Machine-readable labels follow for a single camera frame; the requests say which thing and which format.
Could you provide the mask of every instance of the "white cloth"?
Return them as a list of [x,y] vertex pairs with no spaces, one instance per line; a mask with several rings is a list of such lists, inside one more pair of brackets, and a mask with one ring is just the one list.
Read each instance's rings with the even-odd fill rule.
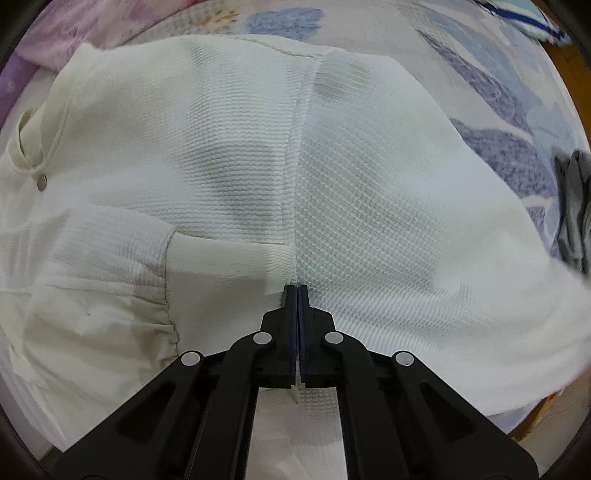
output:
[[[11,138],[0,200],[0,325],[68,442],[179,346],[256,329],[286,281],[485,414],[591,358],[587,284],[386,57],[258,36],[82,46]],[[339,478],[331,393],[290,398],[261,394],[250,475]]]

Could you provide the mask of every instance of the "seam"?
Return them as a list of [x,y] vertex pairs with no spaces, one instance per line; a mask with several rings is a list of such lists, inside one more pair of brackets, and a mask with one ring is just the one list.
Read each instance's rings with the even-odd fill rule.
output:
[[[313,86],[313,79],[316,77],[318,69],[322,64],[322,59],[325,57],[326,54],[317,55],[312,57],[314,59],[314,63],[308,68],[304,78],[300,82],[300,88],[297,95],[297,102],[293,111],[293,115],[291,118],[291,128],[289,135],[287,137],[287,147],[285,149],[285,161],[284,161],[284,168],[283,168],[283,189],[284,189],[284,197],[287,197],[289,194],[289,199],[287,201],[283,201],[281,205],[281,217],[283,223],[283,237],[284,243],[286,245],[293,245],[294,253],[291,259],[292,266],[291,266],[291,282],[297,281],[297,262],[296,262],[296,188],[297,188],[297,170],[300,163],[300,152],[301,152],[301,139],[304,132],[304,128],[307,122],[308,111],[310,109],[310,92]],[[302,111],[302,119],[301,122],[296,125],[298,115]],[[287,165],[289,161],[290,150],[292,149],[292,142],[297,141],[297,146],[293,148],[292,155],[295,157],[293,158],[294,165],[291,166],[293,169],[293,186],[290,187],[289,193],[287,194],[288,189],[288,173],[291,171],[291,168],[288,168]],[[289,214],[289,218],[291,219],[290,224],[287,224],[287,209],[290,209],[291,212]]]
[[[47,152],[47,155],[45,156],[45,159],[42,163],[43,168],[47,168],[49,166],[49,164],[51,163],[51,159],[53,158],[53,155],[57,150],[57,147],[60,145],[60,141],[61,141],[61,138],[63,136],[64,130],[66,127],[67,119],[70,116],[70,110],[72,108],[72,100],[73,100],[74,96],[78,94],[78,92],[81,88],[81,85],[86,85],[86,83],[88,82],[88,79],[94,74],[94,72],[99,67],[102,67],[104,65],[105,61],[106,61],[106,59],[103,57],[101,59],[101,61],[99,61],[96,65],[92,66],[90,68],[90,70],[85,72],[84,78],[80,79],[81,72],[77,72],[76,76],[73,78],[74,88],[72,89],[72,91],[70,92],[70,94],[68,95],[68,97],[66,99],[66,102],[65,102],[66,104],[64,105],[64,108],[62,110],[60,123],[57,127],[55,137],[53,138],[51,145],[49,147],[49,150]],[[43,143],[41,144],[41,152],[43,152]]]
[[[279,35],[266,35],[267,37],[277,37]],[[326,55],[326,53],[292,53],[289,51],[285,51],[279,47],[275,47],[273,45],[269,45],[257,38],[245,38],[245,37],[240,37],[238,35],[229,35],[228,38],[232,38],[234,40],[240,40],[240,41],[246,41],[246,42],[250,42],[250,43],[257,43],[259,45],[262,45],[263,47],[266,47],[270,50],[274,50],[276,52],[279,53],[283,53],[289,57],[294,57],[294,58],[308,58],[308,59],[318,59],[318,58],[322,58]]]
[[166,242],[165,247],[164,247],[164,303],[166,305],[166,316],[168,317],[168,322],[172,326],[172,328],[174,330],[174,334],[176,335],[176,338],[177,338],[177,340],[174,343],[174,355],[175,355],[175,357],[178,357],[178,341],[179,341],[180,337],[178,335],[177,326],[174,324],[174,322],[170,318],[170,302],[168,301],[168,288],[166,287],[166,285],[167,285],[167,282],[166,282],[167,252],[168,252],[168,247],[170,246],[170,242],[173,240],[173,236],[175,233],[176,233],[176,231],[173,230],[172,233],[170,234],[170,236],[168,237],[168,241]]

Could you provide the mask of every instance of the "white sweatshirt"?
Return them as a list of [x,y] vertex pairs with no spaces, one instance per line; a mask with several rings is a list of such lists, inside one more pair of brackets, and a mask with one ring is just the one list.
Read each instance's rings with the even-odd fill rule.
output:
[[[255,35],[83,45],[12,136],[0,199],[0,325],[67,444],[180,352],[256,331],[289,282],[485,414],[591,358],[588,286],[390,58]],[[343,476],[332,393],[259,410],[253,478]]]

